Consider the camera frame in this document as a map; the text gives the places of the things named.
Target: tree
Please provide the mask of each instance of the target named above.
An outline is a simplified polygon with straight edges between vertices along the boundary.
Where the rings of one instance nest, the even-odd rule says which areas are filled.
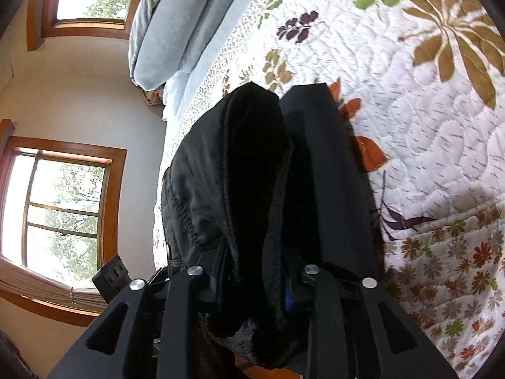
[[[96,0],[86,8],[84,15],[90,18],[118,18],[122,20],[119,13],[126,12],[130,0]]]
[[[100,201],[104,169],[89,165],[62,164],[54,180],[52,205],[96,212]],[[76,232],[96,233],[97,217],[47,211],[46,224]],[[70,234],[52,234],[50,252],[77,281],[91,280],[97,272],[97,240]]]

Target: window frame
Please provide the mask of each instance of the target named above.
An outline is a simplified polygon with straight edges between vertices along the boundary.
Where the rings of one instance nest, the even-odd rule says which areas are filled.
[[[17,137],[12,135],[13,131],[14,126],[10,120],[0,122],[0,201],[2,202],[0,204],[0,227],[3,221],[3,201],[7,195],[10,173],[14,158],[19,153],[26,153],[26,150],[36,150],[41,155],[52,159],[62,157],[64,160],[73,160],[80,164],[107,165],[108,168],[104,173],[102,183],[103,194],[100,195],[100,203],[103,200],[103,207],[102,223],[101,226],[98,225],[101,243],[97,249],[100,263],[107,263],[118,253],[119,200],[127,150],[100,145]],[[2,290],[0,290],[0,297],[30,312],[77,326],[83,326],[85,322],[89,323],[97,315],[93,312],[65,308]]]
[[[58,232],[58,233],[65,233],[69,235],[77,235],[85,238],[92,238],[97,240],[97,254],[102,252],[102,235],[101,235],[101,229],[102,229],[102,224],[103,224],[103,210],[104,210],[104,200],[105,200],[105,190],[106,190],[106,185],[109,177],[109,169],[110,169],[110,164],[106,162],[91,162],[87,160],[80,160],[80,159],[70,159],[70,158],[64,158],[55,154],[49,154],[46,150],[35,150],[35,149],[30,149],[27,150],[23,148],[22,151],[16,150],[13,155],[12,155],[12,162],[11,165],[13,165],[14,160],[17,156],[19,155],[24,155],[26,157],[31,157],[34,158],[33,162],[33,167],[32,171],[30,174],[30,180],[28,182],[28,187],[27,187],[27,192],[26,192],[26,199],[25,199],[25,206],[24,206],[24,213],[23,213],[23,228],[21,231],[21,261],[23,263],[23,266],[28,267],[28,227],[32,226],[35,228],[39,229],[45,229],[53,232]],[[76,164],[76,165],[86,165],[86,166],[94,166],[94,167],[100,167],[104,168],[104,177],[102,179],[102,188],[100,190],[100,201],[99,201],[99,208],[98,212],[86,212],[86,211],[79,211],[79,210],[69,210],[69,209],[64,209],[64,208],[59,208],[56,206],[49,206],[45,204],[40,204],[36,202],[31,201],[31,192],[32,192],[32,187],[33,183],[35,180],[35,173],[38,168],[39,161],[41,160],[49,160],[49,161],[56,161],[56,162],[61,162],[61,163],[67,163],[67,164]],[[7,195],[7,187],[8,183],[10,180],[10,175],[7,178],[7,183],[6,183],[6,188],[5,192],[2,195],[2,206],[5,206],[5,198]],[[52,210],[52,211],[59,211],[59,212],[68,212],[71,214],[77,214],[77,215],[85,215],[85,216],[93,216],[97,217],[97,233],[96,234],[85,234],[77,231],[73,231],[70,229],[58,229],[42,224],[35,224],[32,223],[28,220],[28,212],[30,207],[38,207],[38,208],[43,208],[46,210]],[[2,225],[3,225],[3,211],[0,212],[0,254],[2,253]],[[103,255],[97,255],[97,270],[100,269],[103,265],[105,264]]]
[[[27,17],[28,49],[30,50],[30,41],[38,41],[40,46],[46,37],[89,36],[127,40],[130,37],[133,17],[139,3],[140,0],[130,0],[130,6],[124,21],[94,18],[57,20],[59,0],[29,0]]]

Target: quilt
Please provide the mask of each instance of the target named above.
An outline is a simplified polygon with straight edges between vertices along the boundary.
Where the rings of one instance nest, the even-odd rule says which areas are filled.
[[[279,96],[329,85],[370,188],[382,283],[471,378],[505,328],[505,42],[481,3],[253,0],[167,134],[161,175],[193,123],[249,81]],[[159,198],[155,213],[162,266]]]

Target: window pane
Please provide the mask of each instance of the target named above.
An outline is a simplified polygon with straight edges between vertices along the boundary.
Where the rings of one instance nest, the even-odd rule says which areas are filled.
[[[130,0],[60,0],[58,20],[69,18],[108,18],[124,20]]]
[[[18,155],[14,159],[2,222],[2,255],[21,265],[21,233],[26,191],[35,162],[34,157]]]
[[[39,160],[31,202],[78,211],[98,212],[104,168]]]
[[[69,231],[97,233],[98,218],[39,207],[28,208],[28,222]]]
[[[97,273],[97,240],[62,236],[45,229],[28,227],[28,267],[53,280],[82,288],[94,287]]]

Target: metal screw head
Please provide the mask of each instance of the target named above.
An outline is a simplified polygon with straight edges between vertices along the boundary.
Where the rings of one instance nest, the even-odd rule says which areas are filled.
[[[196,276],[201,275],[204,272],[204,269],[201,266],[195,265],[188,268],[188,275]]]
[[[133,280],[132,282],[130,282],[130,289],[132,291],[139,291],[143,289],[145,285],[146,281],[144,280]]]
[[[317,265],[307,265],[304,269],[307,275],[317,275],[319,273],[319,266]]]
[[[365,278],[361,281],[361,285],[365,288],[373,289],[377,286],[377,281],[374,278]]]

